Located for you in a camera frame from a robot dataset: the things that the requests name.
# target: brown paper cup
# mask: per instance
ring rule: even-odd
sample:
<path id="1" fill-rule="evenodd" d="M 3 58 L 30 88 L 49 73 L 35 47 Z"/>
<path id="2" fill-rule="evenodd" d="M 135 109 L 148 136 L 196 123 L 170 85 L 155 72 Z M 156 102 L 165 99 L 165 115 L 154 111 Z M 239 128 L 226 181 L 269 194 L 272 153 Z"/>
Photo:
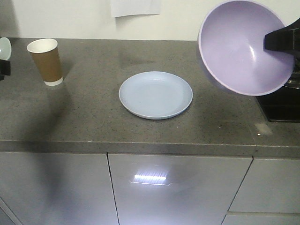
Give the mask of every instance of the brown paper cup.
<path id="1" fill-rule="evenodd" d="M 55 86 L 63 81 L 57 45 L 56 40 L 49 38 L 36 40 L 27 45 L 27 50 L 48 86 Z"/>

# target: cabinet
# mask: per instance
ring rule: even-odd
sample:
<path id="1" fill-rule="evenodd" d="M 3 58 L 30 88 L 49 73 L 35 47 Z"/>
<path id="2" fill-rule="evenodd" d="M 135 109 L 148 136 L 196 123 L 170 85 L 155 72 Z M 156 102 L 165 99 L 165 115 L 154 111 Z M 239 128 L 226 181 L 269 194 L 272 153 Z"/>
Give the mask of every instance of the cabinet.
<path id="1" fill-rule="evenodd" d="M 108 155 L 120 225 L 220 225 L 252 158 Z"/>
<path id="2" fill-rule="evenodd" d="M 282 215 L 227 215 L 222 225 L 299 225 L 300 217 Z"/>
<path id="3" fill-rule="evenodd" d="M 117 225 L 106 155 L 0 152 L 0 196 L 24 225 Z"/>
<path id="4" fill-rule="evenodd" d="M 300 160 L 254 159 L 230 211 L 300 213 Z"/>
<path id="5" fill-rule="evenodd" d="M 0 208 L 0 224 L 1 225 L 15 225 L 1 208 Z"/>

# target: black object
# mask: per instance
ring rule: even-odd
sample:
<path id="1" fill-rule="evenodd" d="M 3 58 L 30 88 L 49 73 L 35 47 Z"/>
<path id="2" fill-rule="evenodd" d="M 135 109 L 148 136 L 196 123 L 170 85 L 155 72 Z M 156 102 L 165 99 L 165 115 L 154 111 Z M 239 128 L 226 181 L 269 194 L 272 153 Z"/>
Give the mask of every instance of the black object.
<path id="1" fill-rule="evenodd" d="M 300 89 L 282 87 L 256 99 L 269 121 L 300 122 Z"/>
<path id="2" fill-rule="evenodd" d="M 10 61 L 0 60 L 0 81 L 4 80 L 4 75 L 10 75 Z"/>
<path id="3" fill-rule="evenodd" d="M 264 48 L 289 53 L 300 59 L 300 18 L 287 27 L 267 34 Z"/>
<path id="4" fill-rule="evenodd" d="M 291 25 L 267 34 L 264 48 L 295 56 L 295 67 L 284 87 L 256 97 L 271 122 L 300 122 L 300 18 Z"/>

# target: bowl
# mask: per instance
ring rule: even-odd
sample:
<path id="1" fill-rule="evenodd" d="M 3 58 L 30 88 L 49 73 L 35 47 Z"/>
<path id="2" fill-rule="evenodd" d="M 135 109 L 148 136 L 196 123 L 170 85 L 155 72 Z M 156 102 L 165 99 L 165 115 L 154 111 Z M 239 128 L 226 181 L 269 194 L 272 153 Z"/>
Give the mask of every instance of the bowl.
<path id="1" fill-rule="evenodd" d="M 264 36 L 284 24 L 270 9 L 247 0 L 221 3 L 205 17 L 198 36 L 198 58 L 218 87 L 261 96 L 290 78 L 294 57 L 265 50 Z"/>
<path id="2" fill-rule="evenodd" d="M 6 37 L 0 38 L 0 60 L 9 60 L 11 56 L 11 44 Z"/>

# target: wall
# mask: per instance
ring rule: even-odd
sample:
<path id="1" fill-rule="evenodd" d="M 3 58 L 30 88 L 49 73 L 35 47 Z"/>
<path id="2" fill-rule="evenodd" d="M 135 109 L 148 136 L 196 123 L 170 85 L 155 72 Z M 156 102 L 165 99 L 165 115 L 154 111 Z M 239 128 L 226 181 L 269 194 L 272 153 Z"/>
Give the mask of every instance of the wall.
<path id="1" fill-rule="evenodd" d="M 0 36 L 196 40 L 205 15 L 222 0 L 162 0 L 160 15 L 112 18 L 110 0 L 0 0 Z M 299 0 L 258 0 L 286 25 L 300 16 Z"/>

